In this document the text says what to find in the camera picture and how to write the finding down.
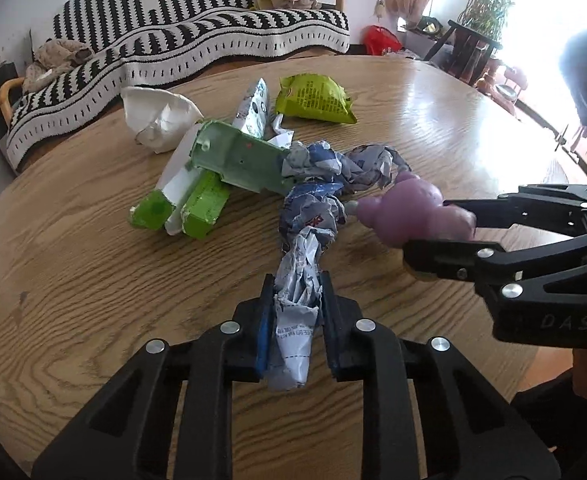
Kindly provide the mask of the purple pig toy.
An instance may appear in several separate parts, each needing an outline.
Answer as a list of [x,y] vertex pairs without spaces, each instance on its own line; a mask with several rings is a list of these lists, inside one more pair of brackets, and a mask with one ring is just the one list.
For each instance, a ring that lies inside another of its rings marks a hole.
[[475,214],[445,205],[441,191],[412,171],[399,172],[385,194],[350,200],[344,210],[392,248],[410,240],[468,242],[477,227]]

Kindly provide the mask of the striped blanket sofa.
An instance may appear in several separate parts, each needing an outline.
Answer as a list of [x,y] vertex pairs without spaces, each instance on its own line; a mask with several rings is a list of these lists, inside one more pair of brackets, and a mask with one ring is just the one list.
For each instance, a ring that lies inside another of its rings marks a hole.
[[34,48],[80,41],[92,58],[11,107],[0,146],[14,170],[36,145],[84,128],[125,87],[166,88],[233,56],[350,47],[348,17],[337,6],[260,10],[254,0],[68,0],[31,36]]

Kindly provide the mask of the red plastic bag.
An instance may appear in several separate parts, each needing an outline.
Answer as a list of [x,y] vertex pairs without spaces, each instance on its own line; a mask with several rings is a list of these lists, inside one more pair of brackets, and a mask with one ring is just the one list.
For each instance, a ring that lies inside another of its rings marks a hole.
[[381,56],[400,52],[403,44],[391,30],[380,25],[369,25],[363,30],[363,45],[368,55]]

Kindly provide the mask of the black wooden chair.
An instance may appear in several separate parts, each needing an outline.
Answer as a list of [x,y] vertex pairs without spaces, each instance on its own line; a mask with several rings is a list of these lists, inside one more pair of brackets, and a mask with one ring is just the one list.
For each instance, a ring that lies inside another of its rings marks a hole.
[[468,86],[474,87],[483,76],[491,56],[501,50],[503,46],[499,41],[484,36],[481,32],[461,25],[454,20],[448,20],[447,24],[449,24],[449,29],[431,47],[423,57],[423,61],[430,62],[444,47],[450,36],[454,36],[450,63],[444,70],[454,78],[464,81]]

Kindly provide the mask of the green white carton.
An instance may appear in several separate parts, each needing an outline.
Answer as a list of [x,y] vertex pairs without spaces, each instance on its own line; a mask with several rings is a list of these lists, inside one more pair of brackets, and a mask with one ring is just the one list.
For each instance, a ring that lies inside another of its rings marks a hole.
[[203,240],[216,225],[230,187],[216,172],[197,167],[191,149],[203,122],[191,127],[177,145],[154,189],[130,208],[128,221],[138,229],[164,230]]

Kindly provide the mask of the yellow-green snack bag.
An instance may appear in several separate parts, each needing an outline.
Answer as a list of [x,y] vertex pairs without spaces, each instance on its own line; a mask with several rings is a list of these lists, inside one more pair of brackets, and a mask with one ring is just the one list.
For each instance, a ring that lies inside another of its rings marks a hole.
[[333,78],[319,74],[281,78],[275,112],[334,124],[354,125],[357,122],[348,93]]

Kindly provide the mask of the blue white paper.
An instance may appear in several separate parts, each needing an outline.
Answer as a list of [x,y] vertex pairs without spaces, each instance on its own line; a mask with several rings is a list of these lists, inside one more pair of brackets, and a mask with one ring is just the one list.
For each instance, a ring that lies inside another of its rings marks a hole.
[[275,325],[266,373],[272,390],[307,383],[314,330],[322,317],[319,261],[347,220],[340,196],[385,188],[394,174],[408,168],[397,151],[383,144],[365,144],[346,153],[326,141],[295,141],[288,148],[281,174],[293,180],[293,188],[279,217],[284,257],[275,278]]

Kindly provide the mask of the crushed white paper bowl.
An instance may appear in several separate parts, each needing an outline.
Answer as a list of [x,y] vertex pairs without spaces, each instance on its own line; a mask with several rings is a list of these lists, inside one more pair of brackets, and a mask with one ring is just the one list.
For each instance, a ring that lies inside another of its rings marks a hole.
[[190,99],[162,89],[126,87],[121,98],[134,140],[156,154],[175,150],[185,133],[203,118]]

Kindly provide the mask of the potted green plant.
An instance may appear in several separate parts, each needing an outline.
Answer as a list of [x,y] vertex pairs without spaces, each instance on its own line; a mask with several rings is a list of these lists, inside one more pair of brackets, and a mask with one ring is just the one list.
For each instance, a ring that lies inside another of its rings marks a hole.
[[514,0],[469,0],[458,23],[495,41],[502,40],[507,15]]

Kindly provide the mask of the brown plush toy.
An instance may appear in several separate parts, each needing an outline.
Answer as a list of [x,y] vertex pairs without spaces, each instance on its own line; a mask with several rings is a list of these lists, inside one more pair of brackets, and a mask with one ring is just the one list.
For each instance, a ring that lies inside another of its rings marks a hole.
[[88,44],[69,39],[49,39],[34,53],[34,61],[25,71],[22,90],[42,90],[59,76],[84,64],[94,55]]

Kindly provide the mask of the green plastic tray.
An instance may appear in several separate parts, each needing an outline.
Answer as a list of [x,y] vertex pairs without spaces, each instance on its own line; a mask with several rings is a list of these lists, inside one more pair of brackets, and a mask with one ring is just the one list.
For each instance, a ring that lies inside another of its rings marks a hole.
[[223,182],[253,193],[286,196],[295,185],[281,173],[287,148],[249,136],[239,129],[208,120],[200,125],[190,160],[196,167],[213,171]]

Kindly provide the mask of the white paper receipt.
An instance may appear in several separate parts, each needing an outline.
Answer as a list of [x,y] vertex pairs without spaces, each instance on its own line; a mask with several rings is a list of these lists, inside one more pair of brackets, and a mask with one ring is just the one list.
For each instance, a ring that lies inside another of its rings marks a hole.
[[290,148],[295,132],[291,129],[284,128],[282,122],[284,121],[283,114],[276,114],[272,118],[270,130],[272,136],[268,139],[268,143],[275,145],[276,148]]

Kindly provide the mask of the silver foil wrapper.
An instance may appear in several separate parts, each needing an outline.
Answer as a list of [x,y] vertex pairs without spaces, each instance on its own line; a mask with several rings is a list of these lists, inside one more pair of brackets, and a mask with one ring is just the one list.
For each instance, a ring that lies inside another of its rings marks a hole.
[[263,78],[246,90],[231,125],[257,139],[263,139],[268,118],[268,87]]

